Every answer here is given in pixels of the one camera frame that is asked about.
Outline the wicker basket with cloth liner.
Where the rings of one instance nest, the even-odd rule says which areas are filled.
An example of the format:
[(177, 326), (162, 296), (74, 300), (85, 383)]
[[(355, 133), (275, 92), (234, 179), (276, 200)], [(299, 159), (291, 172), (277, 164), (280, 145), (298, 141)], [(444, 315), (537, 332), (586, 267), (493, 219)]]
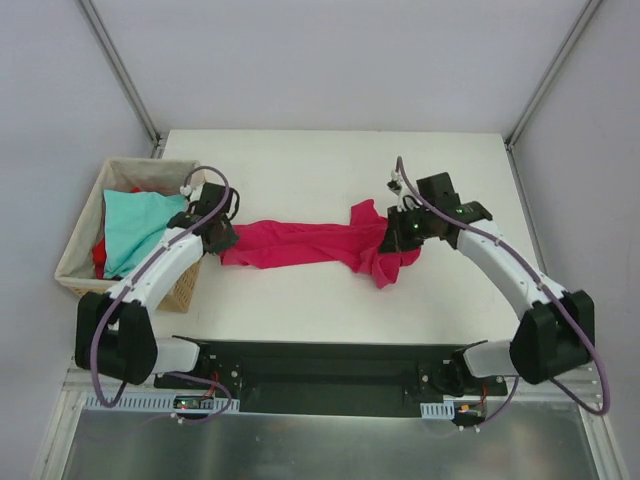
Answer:
[(188, 160), (106, 160), (56, 268), (56, 281), (79, 296), (89, 291), (101, 293), (110, 288), (120, 278), (97, 279), (92, 261), (92, 248), (103, 234), (103, 192), (129, 192), (138, 187), (144, 192), (157, 192), (164, 196), (180, 195), (184, 179), (198, 165), (197, 161)]

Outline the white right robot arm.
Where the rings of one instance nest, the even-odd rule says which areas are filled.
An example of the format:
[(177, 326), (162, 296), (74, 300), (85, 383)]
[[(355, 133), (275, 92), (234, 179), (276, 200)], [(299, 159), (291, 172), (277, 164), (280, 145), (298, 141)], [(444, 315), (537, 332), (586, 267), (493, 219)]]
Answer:
[(397, 203), (387, 210), (380, 253), (414, 251), (431, 238), (445, 241), (485, 274), (519, 321), (512, 339), (480, 341), (454, 354), (450, 382), (457, 392), (473, 394), (490, 376), (519, 376), (536, 385), (591, 361), (591, 297), (567, 290), (529, 265), (481, 203), (460, 200), (448, 173), (423, 178), (411, 188), (394, 171), (387, 186)]

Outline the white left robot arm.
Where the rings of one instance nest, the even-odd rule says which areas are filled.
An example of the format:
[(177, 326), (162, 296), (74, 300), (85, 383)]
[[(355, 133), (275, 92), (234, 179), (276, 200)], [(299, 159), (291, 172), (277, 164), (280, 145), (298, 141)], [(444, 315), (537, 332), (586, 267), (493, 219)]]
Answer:
[(187, 209), (168, 221), (139, 265), (105, 292), (81, 297), (74, 348), (79, 368), (132, 385), (170, 372), (191, 389), (209, 382), (212, 367), (199, 356), (197, 343), (158, 338), (151, 317), (179, 278), (204, 255), (220, 255), (237, 243), (231, 221), (239, 210), (239, 194), (211, 182), (184, 192)]

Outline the pink t shirt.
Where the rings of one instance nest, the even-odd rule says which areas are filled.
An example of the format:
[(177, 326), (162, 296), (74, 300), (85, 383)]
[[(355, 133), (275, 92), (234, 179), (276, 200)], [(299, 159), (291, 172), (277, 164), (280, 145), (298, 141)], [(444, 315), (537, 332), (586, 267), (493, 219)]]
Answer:
[(220, 256), (223, 266), (273, 269), (340, 262), (368, 275), (377, 288), (397, 282), (400, 270), (413, 265), (421, 249), (381, 253), (388, 221), (372, 199), (353, 205), (347, 224), (261, 220), (235, 228), (239, 240)]

